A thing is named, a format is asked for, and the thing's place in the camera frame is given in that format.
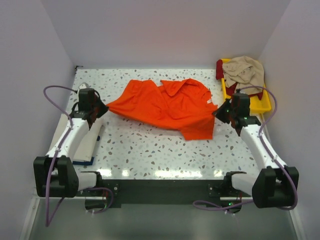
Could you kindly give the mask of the orange t shirt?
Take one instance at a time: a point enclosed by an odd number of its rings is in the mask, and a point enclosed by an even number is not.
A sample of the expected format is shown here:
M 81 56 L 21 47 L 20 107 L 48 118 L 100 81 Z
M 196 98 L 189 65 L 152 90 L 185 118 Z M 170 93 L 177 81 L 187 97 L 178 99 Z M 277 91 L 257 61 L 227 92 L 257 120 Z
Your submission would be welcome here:
M 179 131 L 185 140 L 213 138 L 217 105 L 201 82 L 132 79 L 121 96 L 107 104 L 109 111 L 157 128 Z

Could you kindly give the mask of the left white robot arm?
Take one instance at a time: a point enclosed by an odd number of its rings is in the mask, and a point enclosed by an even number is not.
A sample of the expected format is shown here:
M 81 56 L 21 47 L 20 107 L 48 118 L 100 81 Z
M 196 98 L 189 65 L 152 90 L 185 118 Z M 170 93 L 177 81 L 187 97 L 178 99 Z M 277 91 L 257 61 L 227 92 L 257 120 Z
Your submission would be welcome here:
M 108 111 L 99 93 L 86 83 L 75 91 L 77 102 L 68 114 L 65 129 L 45 156 L 33 162 L 35 187 L 40 197 L 73 198 L 85 190 L 99 196 L 104 190 L 96 171 L 77 171 L 74 162 L 92 164 L 92 156 Z

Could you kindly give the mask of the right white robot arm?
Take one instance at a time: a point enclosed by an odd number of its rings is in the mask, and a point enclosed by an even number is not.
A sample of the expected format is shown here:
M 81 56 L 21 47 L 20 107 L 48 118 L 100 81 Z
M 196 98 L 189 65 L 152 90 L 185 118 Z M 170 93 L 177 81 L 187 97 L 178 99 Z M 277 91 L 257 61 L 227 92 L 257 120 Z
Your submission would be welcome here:
M 259 169 L 258 176 L 242 171 L 228 172 L 224 177 L 223 192 L 230 197 L 239 191 L 246 193 L 260 209 L 294 209 L 298 203 L 299 172 L 279 157 L 263 133 L 259 119 L 250 115 L 250 97 L 245 93 L 234 93 L 213 115 L 231 125 L 246 143 Z

